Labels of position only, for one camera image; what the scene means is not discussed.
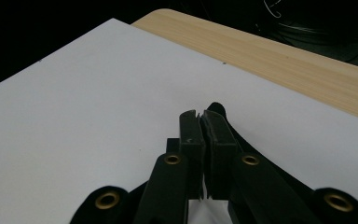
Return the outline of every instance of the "dark object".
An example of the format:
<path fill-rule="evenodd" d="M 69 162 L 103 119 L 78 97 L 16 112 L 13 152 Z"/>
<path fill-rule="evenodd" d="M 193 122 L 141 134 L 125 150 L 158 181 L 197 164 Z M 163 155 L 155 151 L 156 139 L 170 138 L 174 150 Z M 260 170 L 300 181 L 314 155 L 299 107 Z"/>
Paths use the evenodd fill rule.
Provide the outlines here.
<path fill-rule="evenodd" d="M 169 138 L 148 182 L 127 193 L 91 193 L 71 224 L 187 223 L 188 199 L 228 200 L 233 223 L 358 223 L 358 201 L 337 189 L 312 190 L 249 145 L 213 103 L 203 116 L 180 116 L 180 138 Z"/>

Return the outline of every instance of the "white paper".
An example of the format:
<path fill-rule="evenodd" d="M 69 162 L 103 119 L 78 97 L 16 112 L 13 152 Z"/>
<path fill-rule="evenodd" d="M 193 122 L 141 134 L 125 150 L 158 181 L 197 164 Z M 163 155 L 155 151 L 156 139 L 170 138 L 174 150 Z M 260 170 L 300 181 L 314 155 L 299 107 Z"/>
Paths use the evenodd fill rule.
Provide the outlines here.
<path fill-rule="evenodd" d="M 94 190 L 136 188 L 179 115 L 212 102 L 306 185 L 358 199 L 357 117 L 111 20 L 0 83 L 0 223 L 68 223 Z M 230 223 L 226 203 L 190 208 Z"/>

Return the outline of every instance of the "metal grommet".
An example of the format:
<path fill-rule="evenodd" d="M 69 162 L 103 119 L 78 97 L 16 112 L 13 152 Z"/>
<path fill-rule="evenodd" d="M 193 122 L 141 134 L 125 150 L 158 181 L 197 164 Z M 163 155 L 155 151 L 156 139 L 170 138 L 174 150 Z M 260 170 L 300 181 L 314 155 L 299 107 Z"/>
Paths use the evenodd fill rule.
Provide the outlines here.
<path fill-rule="evenodd" d="M 324 195 L 324 200 L 327 202 L 328 205 L 341 212 L 350 212 L 353 210 L 353 205 L 351 204 L 351 202 L 338 194 L 327 193 Z"/>
<path fill-rule="evenodd" d="M 105 194 L 100 195 L 95 200 L 95 206 L 98 209 L 105 210 L 112 208 L 120 201 L 120 195 L 115 191 L 108 191 Z"/>
<path fill-rule="evenodd" d="M 176 155 L 169 155 L 164 158 L 164 161 L 169 165 L 175 165 L 180 162 L 180 157 Z"/>
<path fill-rule="evenodd" d="M 248 165 L 257 165 L 258 163 L 260 163 L 260 160 L 254 156 L 243 156 L 242 161 Z"/>

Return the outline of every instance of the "black plastic part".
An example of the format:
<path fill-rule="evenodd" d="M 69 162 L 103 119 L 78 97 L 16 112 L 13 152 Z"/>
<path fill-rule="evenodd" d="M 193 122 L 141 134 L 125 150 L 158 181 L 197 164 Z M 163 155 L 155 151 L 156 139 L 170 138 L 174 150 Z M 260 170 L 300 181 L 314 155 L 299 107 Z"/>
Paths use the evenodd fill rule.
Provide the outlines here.
<path fill-rule="evenodd" d="M 205 143 L 200 127 L 200 118 L 196 117 L 195 110 L 189 110 L 179 117 L 180 143 L 179 151 L 189 162 L 188 199 L 203 199 L 203 160 Z"/>
<path fill-rule="evenodd" d="M 228 122 L 227 120 L 227 113 L 225 108 L 217 103 L 212 103 L 208 110 L 213 111 L 215 113 L 218 113 L 223 116 L 225 119 L 229 129 L 231 130 L 231 133 L 234 135 L 235 139 L 237 140 L 237 143 L 240 145 L 241 150 L 244 152 L 251 152 L 259 155 L 260 157 L 263 157 L 265 160 L 268 160 L 265 158 L 260 152 L 258 152 L 254 147 L 252 147 Z M 278 172 L 278 174 L 288 183 L 289 186 L 292 187 L 292 189 L 296 192 L 296 194 L 307 203 L 310 203 L 312 192 L 313 190 L 310 189 L 308 186 L 301 183 L 299 180 L 295 179 L 291 175 L 287 174 L 281 167 L 275 165 L 272 161 L 269 161 L 269 163 L 272 165 L 272 167 Z"/>
<path fill-rule="evenodd" d="M 325 223 L 358 223 L 358 201 L 338 189 L 316 189 L 312 208 Z"/>
<path fill-rule="evenodd" d="M 165 152 L 179 152 L 179 138 L 167 138 Z"/>
<path fill-rule="evenodd" d="M 257 223 L 321 223 L 266 159 L 241 153 L 232 162 L 232 174 Z"/>
<path fill-rule="evenodd" d="M 109 194 L 113 193 L 116 195 L 115 198 L 108 197 Z M 107 194 L 106 199 L 116 200 L 116 205 L 108 209 L 100 209 L 96 206 L 97 199 Z M 117 187 L 103 187 L 93 191 L 89 197 L 80 205 L 77 209 L 74 217 L 72 218 L 71 224 L 121 224 L 126 223 L 125 216 L 125 202 L 127 200 L 128 193 L 126 190 Z M 101 201 L 102 203 L 112 203 L 113 201 Z"/>
<path fill-rule="evenodd" d="M 237 141 L 220 114 L 205 110 L 201 120 L 207 143 L 205 185 L 208 197 L 228 200 L 232 182 L 229 165 L 239 152 Z"/>
<path fill-rule="evenodd" d="M 158 157 L 134 224 L 187 223 L 188 166 L 188 159 L 181 153 L 166 153 Z"/>

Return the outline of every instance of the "wood grain surface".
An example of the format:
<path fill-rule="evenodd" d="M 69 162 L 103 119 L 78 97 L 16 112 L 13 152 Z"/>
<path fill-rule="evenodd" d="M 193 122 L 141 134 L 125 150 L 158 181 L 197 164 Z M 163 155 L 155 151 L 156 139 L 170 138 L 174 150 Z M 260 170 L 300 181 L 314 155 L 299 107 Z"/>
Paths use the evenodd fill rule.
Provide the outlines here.
<path fill-rule="evenodd" d="M 358 66 L 169 9 L 132 25 L 358 117 Z"/>

